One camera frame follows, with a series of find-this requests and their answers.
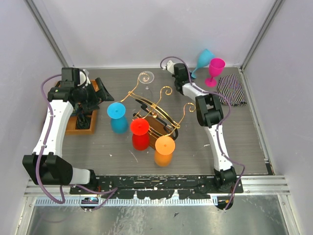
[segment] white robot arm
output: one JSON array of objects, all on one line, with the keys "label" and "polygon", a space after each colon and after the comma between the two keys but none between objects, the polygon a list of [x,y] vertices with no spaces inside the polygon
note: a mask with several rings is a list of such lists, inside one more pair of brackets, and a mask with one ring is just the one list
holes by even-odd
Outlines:
[{"label": "white robot arm", "polygon": [[[96,79],[98,91],[95,91],[86,71],[76,68],[63,68],[62,80],[48,93],[48,101],[53,110],[53,122],[43,151],[40,176],[44,185],[91,185],[96,182],[93,170],[78,169],[62,159],[62,144],[67,122],[77,108],[80,123],[88,120],[85,114],[99,109],[103,101],[113,101],[113,97],[103,86],[100,78]],[[51,113],[48,109],[44,128],[32,155],[24,155],[23,165],[34,181],[36,179],[36,162],[49,128]]]},{"label": "white robot arm", "polygon": [[[198,122],[203,126],[213,152],[216,184],[219,189],[228,190],[229,186],[236,181],[236,172],[232,162],[224,157],[218,145],[217,125],[223,119],[219,98],[216,95],[207,94],[195,83],[190,84],[187,74],[189,71],[184,64],[175,64],[170,60],[164,69],[175,78],[176,90],[196,103]],[[222,150],[228,156],[222,125],[219,126],[218,131]]]}]

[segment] wooden tray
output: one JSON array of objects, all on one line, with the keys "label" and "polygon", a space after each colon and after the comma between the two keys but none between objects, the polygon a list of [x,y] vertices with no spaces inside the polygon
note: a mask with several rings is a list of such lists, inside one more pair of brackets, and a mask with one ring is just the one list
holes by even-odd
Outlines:
[{"label": "wooden tray", "polygon": [[[96,81],[91,80],[91,83],[95,91],[98,91],[99,88],[97,86]],[[76,129],[77,117],[76,116],[70,117],[67,122],[67,128],[65,130],[65,134],[66,135],[92,135],[96,128],[97,113],[98,113],[98,110],[94,110],[91,116],[88,116],[88,117],[91,117],[89,129]]]}]

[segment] striped towel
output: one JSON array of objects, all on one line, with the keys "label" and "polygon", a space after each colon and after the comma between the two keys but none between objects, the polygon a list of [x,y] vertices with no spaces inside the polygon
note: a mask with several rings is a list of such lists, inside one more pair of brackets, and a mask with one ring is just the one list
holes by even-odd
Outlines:
[{"label": "striped towel", "polygon": [[[221,77],[217,86],[217,92],[225,96],[231,106],[241,107],[246,105],[244,89],[235,74]],[[221,97],[220,101],[223,105],[227,105]]]}]

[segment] plastic wine glass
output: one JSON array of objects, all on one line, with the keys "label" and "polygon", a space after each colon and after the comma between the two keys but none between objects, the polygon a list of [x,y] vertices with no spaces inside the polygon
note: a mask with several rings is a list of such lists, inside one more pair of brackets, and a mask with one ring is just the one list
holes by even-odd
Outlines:
[{"label": "plastic wine glass", "polygon": [[211,60],[210,65],[209,65],[209,73],[211,77],[208,77],[205,80],[205,84],[208,87],[215,87],[217,84],[217,81],[214,79],[214,77],[219,76],[225,67],[225,61],[222,60],[221,58],[214,58]]},{"label": "plastic wine glass", "polygon": [[152,91],[149,88],[148,84],[153,82],[153,80],[155,78],[154,74],[150,71],[144,71],[144,72],[141,72],[139,74],[138,78],[142,84],[146,84],[146,87],[144,88],[144,91],[142,92],[142,96],[145,97],[146,99],[152,101],[153,95],[152,95]]},{"label": "plastic wine glass", "polygon": [[146,119],[137,118],[131,123],[131,131],[133,133],[132,142],[136,150],[143,151],[149,147],[149,123]]},{"label": "plastic wine glass", "polygon": [[156,140],[155,163],[159,166],[168,166],[172,161],[175,142],[169,136],[161,136]]},{"label": "plastic wine glass", "polygon": [[203,52],[201,52],[198,57],[197,67],[195,68],[195,70],[193,70],[191,76],[193,78],[197,78],[197,76],[195,75],[195,71],[199,68],[208,66],[213,58],[215,58],[215,55],[208,49],[205,49]]},{"label": "plastic wine glass", "polygon": [[111,118],[111,128],[117,134],[123,134],[128,130],[128,122],[125,117],[126,108],[120,102],[108,106],[107,113]]}]

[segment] purple cable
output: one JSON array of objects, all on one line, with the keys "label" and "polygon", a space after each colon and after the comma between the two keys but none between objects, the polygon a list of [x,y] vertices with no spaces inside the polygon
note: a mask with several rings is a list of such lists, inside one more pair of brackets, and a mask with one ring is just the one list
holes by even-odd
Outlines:
[{"label": "purple cable", "polygon": [[[57,74],[57,75],[54,75],[52,77],[49,77],[47,78],[45,81],[43,81],[43,83],[41,84],[40,86],[40,90],[41,90],[41,94],[43,95],[44,97],[44,100],[45,102],[47,103],[48,105],[48,109],[50,110],[50,121],[49,121],[49,126],[48,126],[48,129],[47,129],[47,132],[45,134],[45,138],[44,138],[44,141],[43,141],[43,145],[40,149],[40,152],[39,152],[39,155],[38,155],[38,159],[37,159],[37,162],[36,162],[36,179],[37,179],[37,182],[38,182],[38,185],[39,187],[42,189],[42,191],[45,193],[45,195],[50,198],[52,201],[54,201],[55,203],[58,203],[58,204],[63,204],[65,203],[65,197],[64,197],[64,193],[63,193],[63,190],[62,190],[62,185],[60,185],[60,194],[61,194],[61,197],[62,197],[62,201],[56,199],[54,196],[52,196],[48,191],[47,189],[44,187],[42,181],[41,181],[41,178],[40,178],[40,174],[39,174],[39,168],[40,168],[40,161],[41,161],[41,158],[43,156],[43,153],[44,153],[44,149],[45,149],[45,144],[47,143],[47,140],[48,140],[48,137],[49,137],[49,134],[50,134],[50,131],[51,131],[51,127],[52,127],[52,123],[53,123],[53,110],[52,110],[52,107],[50,105],[50,102],[48,101],[48,99],[46,98],[46,95],[45,95],[45,92],[44,92],[44,85],[47,81],[55,78],[55,77],[58,77],[58,76],[61,76],[61,74]],[[113,189],[113,190],[110,190],[110,191],[107,191],[107,192],[96,192],[96,191],[92,191],[82,185],[76,185],[77,187],[79,188],[82,188],[83,190],[85,191],[88,191],[88,192],[91,192],[91,193],[94,193],[94,194],[109,194],[111,193],[111,195],[107,198],[109,199],[110,197],[113,196],[113,194],[116,192],[117,188]]]},{"label": "purple cable", "polygon": [[[164,59],[161,60],[161,63],[160,63],[161,69],[163,69],[163,67],[162,67],[163,61],[166,60],[166,59],[169,59],[169,58],[178,59],[178,60],[180,60],[180,61],[185,65],[185,67],[186,67],[186,69],[187,69],[187,71],[188,71],[188,79],[189,79],[189,82],[190,82],[190,84],[192,85],[192,84],[193,84],[193,81],[191,80],[188,66],[186,65],[186,63],[185,63],[182,59],[180,59],[180,58],[178,58],[178,57],[176,57],[176,56],[168,56],[168,57],[165,57]],[[218,95],[219,97],[221,97],[222,99],[224,99],[224,100],[226,101],[226,103],[227,103],[227,105],[228,105],[228,107],[229,107],[229,110],[228,110],[228,113],[226,114],[226,116],[225,116],[225,117],[217,124],[217,126],[216,126],[217,142],[218,142],[220,151],[221,151],[221,153],[222,153],[222,156],[225,157],[227,160],[229,160],[231,163],[242,166],[242,167],[243,167],[243,170],[242,170],[241,174],[239,175],[239,177],[238,177],[238,179],[237,179],[237,181],[236,181],[236,183],[235,183],[234,189],[233,189],[233,191],[232,191],[232,193],[231,193],[231,196],[230,196],[230,200],[228,201],[226,207],[224,208],[224,210],[227,210],[229,204],[231,203],[231,201],[232,201],[233,198],[234,198],[235,191],[236,191],[236,187],[237,187],[237,185],[238,185],[238,183],[239,183],[239,181],[240,181],[241,177],[243,176],[243,174],[244,174],[244,172],[245,172],[245,169],[246,169],[246,166],[245,166],[244,164],[239,163],[239,162],[237,162],[237,161],[235,161],[235,160],[232,160],[232,159],[230,159],[228,156],[226,156],[226,154],[224,153],[224,151],[223,151],[223,149],[222,149],[221,142],[220,142],[219,127],[220,127],[220,125],[229,117],[230,112],[231,112],[231,105],[230,105],[228,99],[227,99],[225,96],[223,96],[222,94],[219,94],[219,93],[217,93],[217,92],[207,92],[207,91],[205,91],[205,90],[203,90],[203,89],[199,89],[198,87],[194,87],[194,86],[192,86],[192,87],[195,88],[197,91],[203,93],[203,94],[215,94],[215,95]]]}]

